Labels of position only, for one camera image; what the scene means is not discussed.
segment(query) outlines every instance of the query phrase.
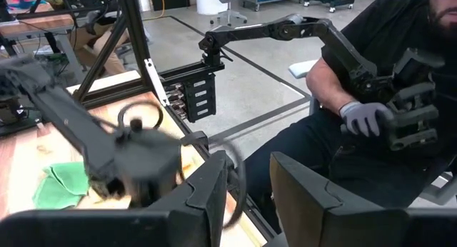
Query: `green towel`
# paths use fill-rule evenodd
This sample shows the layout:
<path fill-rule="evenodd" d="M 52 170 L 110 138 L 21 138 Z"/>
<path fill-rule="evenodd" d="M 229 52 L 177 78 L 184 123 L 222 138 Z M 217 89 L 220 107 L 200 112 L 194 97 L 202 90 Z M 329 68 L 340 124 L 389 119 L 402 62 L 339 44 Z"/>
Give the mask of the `green towel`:
<path fill-rule="evenodd" d="M 46 178 L 37 188 L 36 208 L 60 209 L 76 206 L 89 189 L 82 162 L 57 163 L 43 169 Z"/>

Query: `concrete floor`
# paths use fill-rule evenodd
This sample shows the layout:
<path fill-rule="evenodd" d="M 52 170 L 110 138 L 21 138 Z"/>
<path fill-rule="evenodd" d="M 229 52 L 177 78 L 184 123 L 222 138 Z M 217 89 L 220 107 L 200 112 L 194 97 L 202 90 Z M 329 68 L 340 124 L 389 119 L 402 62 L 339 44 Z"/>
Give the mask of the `concrete floor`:
<path fill-rule="evenodd" d="M 233 5 L 233 10 L 248 17 L 248 24 L 258 24 L 281 18 L 289 14 L 299 13 L 302 16 L 327 18 L 342 29 L 362 12 L 374 0 L 356 0 L 353 9 L 337 8 L 335 13 L 329 13 L 328 7 L 311 4 L 303 7 L 296 0 L 280 1 L 261 5 L 260 11 Z M 158 16 L 158 12 L 147 12 L 144 18 Z M 215 26 L 210 25 L 210 16 L 196 13 L 196 7 L 173 9 L 166 11 L 167 16 L 189 24 L 201 32 Z M 243 25 L 242 21 L 232 21 L 233 26 Z M 152 35 L 154 44 L 150 45 L 151 56 L 159 71 L 172 69 L 177 66 L 198 61 L 201 51 L 198 42 L 202 36 L 188 27 L 170 18 L 145 21 L 144 25 Z M 287 68 L 296 62 L 318 59 L 321 55 L 322 42 L 317 39 L 301 39 L 289 42 L 273 39 L 257 39 L 250 41 L 232 42 L 227 45 L 230 49 L 252 60 L 259 66 L 271 71 L 278 77 L 309 93 L 304 80 L 295 80 Z M 254 119 L 269 111 L 282 107 L 292 101 L 303 98 L 302 95 L 289 87 L 277 82 L 263 72 L 255 69 L 245 61 L 234 59 L 233 63 L 225 61 L 226 69 L 216 73 L 216 102 L 217 114 L 206 117 L 196 123 L 188 123 L 193 131 L 203 130 L 209 137 L 224 132 L 245 121 Z M 228 137 L 241 152 L 243 158 L 248 157 L 258 147 L 274 137 L 281 129 L 308 115 L 308 105 L 297 106 L 255 126 L 246 128 Z M 221 149 L 217 143 L 211 145 L 211 151 Z M 455 206 L 455 199 L 448 205 Z M 418 198 L 414 207 L 435 207 L 436 205 Z"/>

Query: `gray glove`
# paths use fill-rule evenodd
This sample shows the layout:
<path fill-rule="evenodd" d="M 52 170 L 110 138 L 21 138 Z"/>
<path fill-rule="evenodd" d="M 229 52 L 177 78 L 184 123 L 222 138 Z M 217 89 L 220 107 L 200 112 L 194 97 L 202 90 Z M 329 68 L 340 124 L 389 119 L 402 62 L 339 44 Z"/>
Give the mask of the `gray glove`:
<path fill-rule="evenodd" d="M 371 133 L 379 136 L 379 119 L 393 119 L 392 111 L 380 103 L 361 104 L 352 101 L 341 107 L 339 113 L 351 133 L 357 135 L 361 132 L 367 137 Z"/>

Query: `wooden board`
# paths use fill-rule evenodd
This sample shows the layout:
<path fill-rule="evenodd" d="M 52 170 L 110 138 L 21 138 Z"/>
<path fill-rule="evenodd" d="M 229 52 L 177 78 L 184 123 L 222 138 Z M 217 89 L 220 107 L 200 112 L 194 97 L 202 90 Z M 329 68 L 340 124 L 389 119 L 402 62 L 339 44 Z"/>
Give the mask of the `wooden board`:
<path fill-rule="evenodd" d="M 40 4 L 36 8 L 36 12 L 43 12 L 43 11 L 52 11 L 51 5 L 48 3 Z M 20 14 L 24 13 L 27 10 L 23 9 L 14 9 L 10 11 L 10 14 Z M 55 29 L 64 26 L 72 26 L 73 19 L 69 14 L 67 15 L 57 15 L 57 16 L 47 16 L 43 18 L 36 18 L 36 19 L 24 19 L 21 23 L 18 24 L 11 24 L 11 25 L 1 25 L 0 24 L 0 33 L 3 34 L 5 37 L 22 34 L 24 32 L 29 31 L 37 31 L 39 29 Z"/>
<path fill-rule="evenodd" d="M 136 72 L 122 75 L 124 76 L 120 81 L 138 77 Z M 116 82 L 116 78 L 101 79 L 96 81 L 91 90 L 101 85 L 112 85 L 113 82 Z M 120 109 L 126 104 L 139 100 L 157 101 L 153 94 L 147 93 L 102 106 L 90 112 L 117 124 L 116 118 Z M 153 126 L 156 123 L 157 114 L 157 111 L 148 106 L 137 106 L 127 112 L 125 120 L 128 122 L 133 117 L 139 117 L 142 118 L 144 126 Z M 165 110 L 164 121 L 159 130 L 177 138 L 184 136 Z M 193 146 L 181 147 L 181 153 L 186 176 L 193 173 L 204 162 Z M 72 161 L 82 161 L 81 155 L 51 124 L 39 130 L 23 131 L 0 140 L 0 218 L 10 213 L 33 209 L 31 197 L 44 177 L 42 168 L 52 163 Z M 102 201 L 94 192 L 89 191 L 89 195 L 81 200 L 77 208 L 127 208 L 129 200 L 126 196 L 120 201 L 114 199 Z M 235 205 L 236 202 L 227 193 L 225 220 L 232 214 Z M 265 243 L 266 240 L 246 215 L 243 215 L 236 226 L 224 231 L 221 240 L 221 246 L 262 246 Z"/>

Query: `workbench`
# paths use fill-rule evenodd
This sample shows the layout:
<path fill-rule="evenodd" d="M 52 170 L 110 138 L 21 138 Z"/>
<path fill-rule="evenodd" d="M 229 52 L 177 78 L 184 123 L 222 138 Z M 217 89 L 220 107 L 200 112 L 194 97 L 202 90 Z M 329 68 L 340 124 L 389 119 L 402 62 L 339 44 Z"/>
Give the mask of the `workbench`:
<path fill-rule="evenodd" d="M 94 82 L 90 91 L 125 83 L 140 76 L 136 71 L 99 79 Z M 79 86 L 72 86 L 67 90 L 72 93 Z M 134 96 L 122 101 L 117 101 L 89 112 L 113 124 L 117 124 L 117 114 L 120 109 L 139 100 L 158 102 L 151 93 Z M 163 109 L 164 120 L 159 128 L 176 138 L 184 136 L 184 132 L 176 122 Z M 126 121 L 133 117 L 143 120 L 145 127 L 152 127 L 158 118 L 158 112 L 149 106 L 135 106 L 126 114 Z M 181 147 L 182 164 L 185 176 L 192 174 L 204 159 L 193 146 Z M 83 159 L 70 143 L 50 124 L 41 128 L 33 128 L 0 140 L 0 219 L 11 213 L 34 209 L 32 196 L 41 179 L 45 176 L 43 167 L 53 163 L 74 162 Z M 121 200 L 101 200 L 96 193 L 89 190 L 76 208 L 120 208 L 129 206 L 129 196 Z M 235 209 L 236 202 L 227 193 L 226 212 L 224 220 L 230 217 Z M 251 220 L 244 214 L 237 225 L 223 231 L 221 246 L 263 246 L 266 239 L 261 235 Z"/>
<path fill-rule="evenodd" d="M 52 10 L 51 5 L 46 3 L 39 4 L 35 12 L 39 13 Z M 14 9 L 9 13 L 14 15 L 24 12 L 27 12 L 27 10 Z M 67 31 L 74 29 L 74 21 L 68 14 L 24 19 L 17 22 L 8 22 L 7 24 L 0 23 L 0 34 L 8 40 L 22 40 L 30 36 L 41 37 L 45 33 L 52 33 L 69 60 L 69 68 L 74 72 L 78 82 L 81 83 L 84 79 L 84 74 L 67 36 Z"/>

